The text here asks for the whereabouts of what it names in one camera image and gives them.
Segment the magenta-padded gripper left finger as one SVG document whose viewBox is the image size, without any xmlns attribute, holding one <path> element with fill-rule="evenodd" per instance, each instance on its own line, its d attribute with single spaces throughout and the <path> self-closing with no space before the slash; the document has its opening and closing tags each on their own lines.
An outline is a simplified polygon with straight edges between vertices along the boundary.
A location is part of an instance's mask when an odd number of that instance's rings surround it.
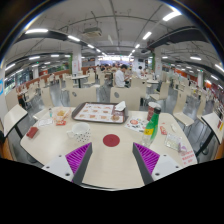
<svg viewBox="0 0 224 224">
<path fill-rule="evenodd" d="M 92 144 L 88 143 L 67 155 L 58 155 L 43 166 L 42 169 L 77 185 L 81 185 L 91 154 Z"/>
</svg>

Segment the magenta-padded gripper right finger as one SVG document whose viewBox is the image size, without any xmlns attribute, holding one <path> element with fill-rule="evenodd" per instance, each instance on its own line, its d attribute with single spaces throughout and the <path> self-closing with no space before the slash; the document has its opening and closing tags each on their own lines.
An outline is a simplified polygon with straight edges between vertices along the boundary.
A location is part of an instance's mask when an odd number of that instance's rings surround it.
<svg viewBox="0 0 224 224">
<path fill-rule="evenodd" d="M 182 169 L 182 166 L 169 155 L 159 155 L 153 150 L 138 143 L 133 144 L 132 152 L 137 161 L 145 185 Z"/>
</svg>

